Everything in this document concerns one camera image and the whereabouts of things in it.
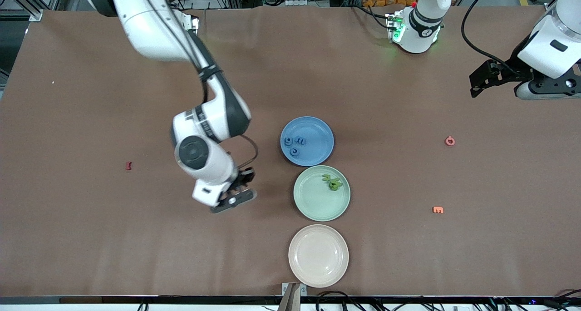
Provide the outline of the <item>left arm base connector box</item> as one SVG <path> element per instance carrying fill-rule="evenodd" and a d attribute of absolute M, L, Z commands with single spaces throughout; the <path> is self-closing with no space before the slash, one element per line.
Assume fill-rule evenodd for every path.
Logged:
<path fill-rule="evenodd" d="M 399 43 L 405 32 L 404 11 L 385 15 L 388 38 L 392 43 Z"/>

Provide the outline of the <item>green plate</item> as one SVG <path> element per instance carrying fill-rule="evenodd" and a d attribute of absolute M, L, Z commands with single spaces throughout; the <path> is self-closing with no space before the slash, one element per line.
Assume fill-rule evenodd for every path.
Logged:
<path fill-rule="evenodd" d="M 329 188 L 322 180 L 328 174 L 340 178 L 343 186 L 338 191 Z M 305 169 L 293 186 L 293 200 L 297 209 L 307 218 L 317 222 L 329 222 L 342 216 L 350 205 L 351 189 L 347 178 L 336 168 L 317 165 Z"/>

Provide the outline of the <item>blue plate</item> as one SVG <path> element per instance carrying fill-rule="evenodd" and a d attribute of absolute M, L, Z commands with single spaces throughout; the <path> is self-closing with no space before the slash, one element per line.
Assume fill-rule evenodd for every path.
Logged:
<path fill-rule="evenodd" d="M 303 137 L 306 139 L 304 146 L 293 142 L 292 146 L 284 145 L 285 137 Z M 292 147 L 300 149 L 298 157 L 292 157 L 289 150 Z M 328 124 L 317 117 L 297 117 L 287 123 L 280 135 L 280 148 L 285 158 L 297 166 L 309 168 L 325 162 L 335 147 L 335 138 Z"/>

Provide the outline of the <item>beige plate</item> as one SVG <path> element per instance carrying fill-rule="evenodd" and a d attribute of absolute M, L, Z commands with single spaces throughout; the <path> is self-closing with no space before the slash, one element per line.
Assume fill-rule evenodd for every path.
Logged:
<path fill-rule="evenodd" d="M 289 266 L 299 282 L 314 288 L 336 284 L 345 275 L 350 253 L 343 236 L 330 226 L 299 230 L 288 249 Z"/>

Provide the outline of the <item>metal mount bracket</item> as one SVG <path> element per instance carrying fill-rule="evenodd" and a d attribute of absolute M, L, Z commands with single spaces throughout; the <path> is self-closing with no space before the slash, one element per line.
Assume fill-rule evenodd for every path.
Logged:
<path fill-rule="evenodd" d="M 282 283 L 282 294 L 277 311 L 301 311 L 301 297 L 307 296 L 307 285 L 300 282 Z"/>

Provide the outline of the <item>black table edge rail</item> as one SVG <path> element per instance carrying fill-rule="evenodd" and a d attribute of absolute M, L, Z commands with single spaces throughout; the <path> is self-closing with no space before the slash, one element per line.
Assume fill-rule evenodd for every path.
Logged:
<path fill-rule="evenodd" d="M 214 304 L 214 305 L 274 305 L 282 301 L 281 296 L 226 296 L 226 295 L 151 295 L 151 296 L 122 296 L 122 295 L 103 295 L 103 296 L 7 296 L 0 297 L 0 304 Z M 581 306 L 581 297 L 570 299 L 547 296 L 533 297 L 512 297 L 512 298 L 493 298 L 487 296 L 352 296 L 347 298 L 343 295 L 326 295 L 303 296 L 302 303 L 338 302 L 348 303 L 355 302 L 363 304 L 365 302 L 384 304 L 426 304 L 426 305 L 444 305 L 444 304 L 484 304 L 488 306 L 500 306 L 504 304 L 513 304 L 530 308 L 532 306 L 557 306 L 565 305 L 566 307 Z"/>

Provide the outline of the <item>aluminium frame post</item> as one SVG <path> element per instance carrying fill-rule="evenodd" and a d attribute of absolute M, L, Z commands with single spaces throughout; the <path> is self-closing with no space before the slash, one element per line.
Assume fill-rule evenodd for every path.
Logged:
<path fill-rule="evenodd" d="M 42 11 L 48 9 L 49 7 L 45 4 L 43 0 L 13 0 L 17 5 L 19 5 L 23 12 L 11 12 L 9 10 L 0 10 L 0 20 L 23 20 L 28 14 L 29 22 L 40 22 L 42 19 Z"/>

